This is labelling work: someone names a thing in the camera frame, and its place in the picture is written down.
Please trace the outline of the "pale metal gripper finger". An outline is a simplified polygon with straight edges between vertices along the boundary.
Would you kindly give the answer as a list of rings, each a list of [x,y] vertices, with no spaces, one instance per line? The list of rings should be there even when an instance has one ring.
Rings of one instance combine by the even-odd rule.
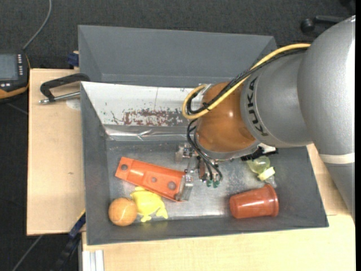
[[[195,170],[193,168],[186,169],[185,174],[182,176],[179,191],[175,195],[176,201],[188,201],[191,196],[193,184],[194,184],[194,173]]]
[[[189,143],[183,143],[177,145],[174,161],[175,163],[181,163],[184,159],[190,159],[195,156],[195,150]]]

